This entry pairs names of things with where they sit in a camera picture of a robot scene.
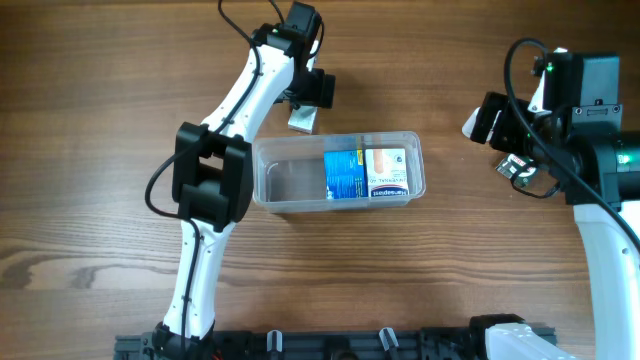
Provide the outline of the white Panadol box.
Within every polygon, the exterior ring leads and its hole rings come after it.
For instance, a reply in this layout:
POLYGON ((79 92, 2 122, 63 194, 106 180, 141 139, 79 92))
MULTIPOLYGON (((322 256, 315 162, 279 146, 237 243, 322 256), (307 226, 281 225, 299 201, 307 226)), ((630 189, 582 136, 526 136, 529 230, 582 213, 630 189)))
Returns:
POLYGON ((300 106, 293 109, 288 120, 288 128, 305 134, 312 134, 318 108, 314 106, 300 106))

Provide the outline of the blue medicine box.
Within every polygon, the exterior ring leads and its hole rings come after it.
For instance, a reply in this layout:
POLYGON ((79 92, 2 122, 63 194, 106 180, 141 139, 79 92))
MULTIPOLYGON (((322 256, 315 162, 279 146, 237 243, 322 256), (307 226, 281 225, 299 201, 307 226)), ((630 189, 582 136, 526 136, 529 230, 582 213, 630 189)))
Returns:
POLYGON ((325 152, 324 169, 328 200, 368 196, 366 165, 361 149, 325 152))

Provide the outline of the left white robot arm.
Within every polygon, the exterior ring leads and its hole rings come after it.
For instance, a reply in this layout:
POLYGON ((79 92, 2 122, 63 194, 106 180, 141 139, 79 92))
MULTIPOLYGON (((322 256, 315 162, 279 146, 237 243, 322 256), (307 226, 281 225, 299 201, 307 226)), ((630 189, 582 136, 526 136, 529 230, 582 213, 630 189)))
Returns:
POLYGON ((319 25, 265 24, 247 38, 249 55, 220 105, 200 124, 183 123, 175 150, 151 176, 149 200, 171 169, 182 245, 170 307, 152 332, 152 348, 164 359, 212 355, 209 336, 226 245, 251 203, 252 143, 271 107, 283 101, 328 108, 335 78, 314 67, 322 43, 319 25))

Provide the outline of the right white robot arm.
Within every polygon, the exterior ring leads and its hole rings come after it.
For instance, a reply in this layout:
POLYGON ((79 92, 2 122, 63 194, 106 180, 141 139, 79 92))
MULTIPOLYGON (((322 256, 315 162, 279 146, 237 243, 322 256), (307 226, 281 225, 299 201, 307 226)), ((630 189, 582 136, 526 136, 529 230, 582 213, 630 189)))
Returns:
POLYGON ((462 132, 555 179, 584 246, 599 359, 639 356, 639 134, 621 129, 620 59, 557 49, 529 101, 489 92, 462 132))

